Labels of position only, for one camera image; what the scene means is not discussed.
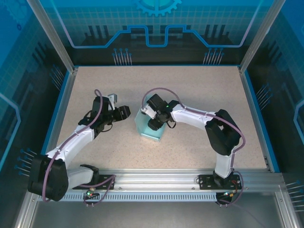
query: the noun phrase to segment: aluminum frame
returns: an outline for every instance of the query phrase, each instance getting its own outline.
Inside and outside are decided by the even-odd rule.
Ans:
[[[277,15],[281,11],[286,0],[274,0],[272,3],[267,15],[265,16],[259,30],[257,31],[253,41],[251,42],[241,64],[240,64],[240,72],[244,73],[252,61],[254,55],[256,54],[258,48],[263,42],[265,36],[270,30],[270,27],[274,23]]]
[[[261,125],[261,123],[258,119],[257,110],[256,110],[256,107],[254,105],[253,96],[255,96],[255,95],[251,94],[251,92],[250,92],[249,84],[248,84],[248,81],[246,79],[245,72],[241,73],[241,71],[240,71],[240,77],[241,77],[241,81],[242,81],[242,84],[243,84],[245,95],[246,95],[246,98],[247,98],[247,101],[248,101],[249,109],[250,109],[250,112],[251,112],[251,115],[252,115],[253,123],[256,127],[256,133],[257,133],[258,139],[260,141],[261,149],[262,149],[263,155],[267,159],[266,164],[269,166],[269,169],[270,169],[271,172],[275,172],[275,169],[274,169],[274,166],[273,166],[273,161],[271,159],[269,149],[268,149],[268,146],[267,146],[267,143],[266,143],[266,140],[265,140],[264,132],[262,130],[262,125]]]
[[[39,23],[41,24],[43,30],[47,34],[47,37],[51,41],[52,45],[54,46],[56,52],[58,53],[59,57],[61,58],[63,64],[65,65],[66,69],[73,73],[74,71],[74,64],[68,55],[64,45],[62,44],[59,35],[57,34],[51,20],[49,19],[46,11],[42,7],[39,0],[27,0],[29,6],[33,10],[35,16],[37,17]]]
[[[54,121],[54,126],[53,126],[53,129],[52,129],[52,132],[51,132],[51,135],[50,135],[47,147],[46,147],[46,151],[52,150],[57,145],[60,130],[61,130],[61,125],[63,123],[64,116],[67,111],[67,105],[68,105],[68,101],[69,101],[71,93],[72,93],[77,71],[78,71],[78,68],[75,68],[74,72],[69,73],[69,75],[68,75],[66,87],[65,87],[63,95],[62,95],[62,100],[60,101],[58,113],[57,113],[57,116]]]
[[[103,174],[116,174],[115,188],[111,192],[220,192],[216,190],[199,190],[196,178],[199,174],[210,174],[212,169],[126,169],[100,170]],[[244,178],[244,194],[250,192],[275,193],[278,208],[286,228],[299,228],[300,223],[293,210],[284,179],[281,173],[270,173],[266,170],[239,170]],[[81,192],[70,190],[69,193]],[[15,228],[29,228],[33,219],[39,196],[27,192]]]

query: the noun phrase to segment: gear logo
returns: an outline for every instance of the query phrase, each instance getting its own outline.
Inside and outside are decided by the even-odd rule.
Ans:
[[[172,9],[177,9],[177,4],[181,0],[134,0],[138,10],[143,13],[148,13],[149,16],[158,15],[165,16],[166,13],[171,13]]]
[[[0,6],[6,7],[20,30],[21,24],[28,14],[27,2],[25,0],[0,0]]]

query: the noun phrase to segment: blue edge trim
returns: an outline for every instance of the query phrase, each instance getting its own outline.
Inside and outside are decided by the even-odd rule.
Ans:
[[[44,143],[43,143],[43,146],[42,146],[41,154],[46,154],[46,152],[47,152],[46,150],[47,150],[47,147],[48,147],[48,141],[51,137],[51,134],[52,134],[52,131],[53,131],[53,128],[54,128],[55,120],[56,120],[56,117],[57,117],[57,114],[58,114],[59,106],[61,104],[63,93],[64,93],[66,85],[67,85],[67,80],[69,78],[69,74],[70,74],[70,72],[67,71],[65,79],[63,80],[61,90],[60,90],[60,93],[59,93],[59,96],[58,96],[58,99],[57,99],[57,102],[56,102],[56,106],[55,106],[55,109],[54,109],[54,112],[53,112],[53,115],[52,115],[52,119],[51,119],[51,122],[50,122],[48,130],[47,130],[46,139],[44,140]]]
[[[62,87],[61,87],[61,90],[60,90],[60,93],[59,93],[59,97],[58,97],[58,100],[57,100],[57,103],[56,103],[56,106],[55,106],[55,109],[54,109],[54,112],[53,112],[53,116],[52,116],[52,119],[51,119],[51,123],[50,123],[48,131],[47,131],[46,139],[43,143],[41,154],[46,153],[46,149],[47,149],[47,146],[48,146],[48,141],[51,137],[51,133],[52,133],[52,130],[53,130],[53,127],[54,127],[54,124],[55,124],[55,119],[57,117],[59,106],[60,106],[60,103],[61,103],[61,100],[62,100],[63,92],[64,92],[64,90],[66,88],[66,85],[67,85],[68,77],[69,77],[69,72],[66,73],[65,80],[62,84]],[[255,108],[256,108],[258,119],[261,123],[262,131],[263,131],[263,135],[264,135],[264,138],[265,138],[265,141],[266,141],[266,145],[268,147],[270,159],[271,159],[272,165],[274,167],[274,172],[280,172],[279,166],[278,166],[277,161],[276,161],[276,156],[275,156],[275,153],[273,151],[273,148],[272,148],[272,145],[271,145],[271,142],[270,142],[270,139],[269,139],[269,135],[267,133],[266,126],[265,126],[265,123],[264,123],[264,120],[263,120],[263,117],[262,117],[262,113],[261,113],[261,110],[258,106],[257,99],[256,99],[256,96],[255,96],[255,92],[253,90],[253,86],[251,84],[251,81],[250,81],[249,74],[248,74],[247,70],[245,71],[245,77],[246,77],[248,87],[249,87],[249,90],[250,90],[250,93],[251,93],[251,96],[252,96],[252,99],[253,99],[253,103],[254,103]]]
[[[269,151],[270,159],[271,159],[270,162],[272,162],[272,165],[274,167],[274,172],[280,172],[279,166],[278,166],[277,161],[276,161],[276,156],[275,156],[274,150],[272,148],[270,138],[269,138],[269,135],[268,135],[268,132],[266,130],[266,126],[265,126],[265,123],[264,123],[264,120],[263,120],[263,117],[262,117],[262,113],[261,113],[261,110],[260,110],[260,108],[258,106],[258,103],[257,103],[257,99],[256,99],[257,97],[255,95],[255,91],[253,90],[253,86],[251,84],[251,80],[249,78],[249,74],[248,74],[247,70],[245,71],[245,77],[246,77],[248,87],[249,87],[249,90],[250,90],[250,93],[251,93],[251,96],[252,96],[252,99],[253,99],[253,103],[254,103],[255,108],[256,108],[256,113],[257,113],[258,120],[261,123],[263,135],[264,135],[266,145],[267,145],[267,148],[268,148],[268,151]]]

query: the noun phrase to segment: black motor joint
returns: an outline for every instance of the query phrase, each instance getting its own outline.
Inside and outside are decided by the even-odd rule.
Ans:
[[[163,124],[167,123],[168,121],[174,122],[171,116],[171,112],[173,111],[173,108],[179,104],[178,101],[172,100],[167,103],[166,101],[162,100],[157,94],[154,94],[147,101],[147,104],[153,111],[156,112],[155,118],[148,121],[148,127],[150,127],[152,130],[159,130]]]
[[[85,116],[78,125],[89,125],[95,119],[100,108],[100,101],[100,97],[97,96],[93,101],[92,110],[89,112],[90,116]],[[114,122],[125,120],[130,114],[129,106],[112,107],[110,99],[103,96],[101,113],[98,119],[90,126],[91,129],[94,129],[95,138],[100,132],[104,131],[106,125],[112,125]]]
[[[51,161],[47,155],[38,154],[33,158],[29,174],[28,191],[42,195],[45,173]],[[62,159],[54,160],[46,186],[46,198],[59,201],[68,189],[66,164]]]
[[[231,179],[233,177],[233,172],[231,172],[229,174],[229,176],[227,176],[226,178],[222,178],[220,177],[219,175],[217,175],[215,173],[215,171],[213,171],[213,178],[214,178],[214,182],[216,183],[216,185],[219,187],[219,188],[223,188],[225,185],[227,185],[228,183],[231,182]]]

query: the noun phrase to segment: enclosure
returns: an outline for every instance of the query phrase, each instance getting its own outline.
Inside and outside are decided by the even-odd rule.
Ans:
[[[303,9],[301,0],[3,0],[1,227],[302,227]],[[235,207],[197,182],[216,166],[206,132],[178,123],[159,142],[140,136],[134,120],[154,87],[236,122],[246,145]],[[131,115],[69,168],[115,174],[114,188],[93,208],[86,190],[45,203],[28,192],[32,159],[71,135],[95,89]]]

